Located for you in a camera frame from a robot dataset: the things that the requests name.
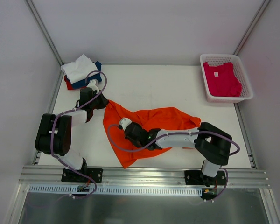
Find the orange t-shirt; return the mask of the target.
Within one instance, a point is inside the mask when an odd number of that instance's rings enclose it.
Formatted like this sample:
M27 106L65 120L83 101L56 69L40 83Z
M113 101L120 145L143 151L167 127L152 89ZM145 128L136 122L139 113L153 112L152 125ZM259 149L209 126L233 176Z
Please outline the orange t-shirt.
M108 132L109 126L117 125L122 118L128 118L132 122L140 124L147 131L153 128L167 130L192 129L199 127L201 124L199 117L188 115L175 107L131 112L110 100L105 109L103 119L105 131ZM154 151L144 149L136 153L129 153L117 149L113 143L111 143L111 146L123 168L131 166L138 159L155 157L170 150L169 148Z

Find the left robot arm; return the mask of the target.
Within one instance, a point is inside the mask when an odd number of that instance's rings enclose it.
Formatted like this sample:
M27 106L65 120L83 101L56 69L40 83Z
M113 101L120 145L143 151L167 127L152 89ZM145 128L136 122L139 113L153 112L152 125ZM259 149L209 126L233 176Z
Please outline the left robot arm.
M71 148L72 128L89 122L94 110L104 109L108 103L99 88L82 88L74 109L61 115L43 114L35 139L36 150L58 159L65 166L66 177L77 182L89 180L85 158Z

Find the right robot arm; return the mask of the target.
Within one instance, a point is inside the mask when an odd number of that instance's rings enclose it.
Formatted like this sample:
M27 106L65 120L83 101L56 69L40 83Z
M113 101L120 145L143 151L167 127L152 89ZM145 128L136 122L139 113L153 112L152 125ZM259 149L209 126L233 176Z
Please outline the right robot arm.
M229 161L232 137L207 122L193 129L155 128L147 131L140 124L123 118L119 127L123 129L125 139L141 150L154 151L171 147L196 149L205 158L198 180L207 187L215 184L219 169Z

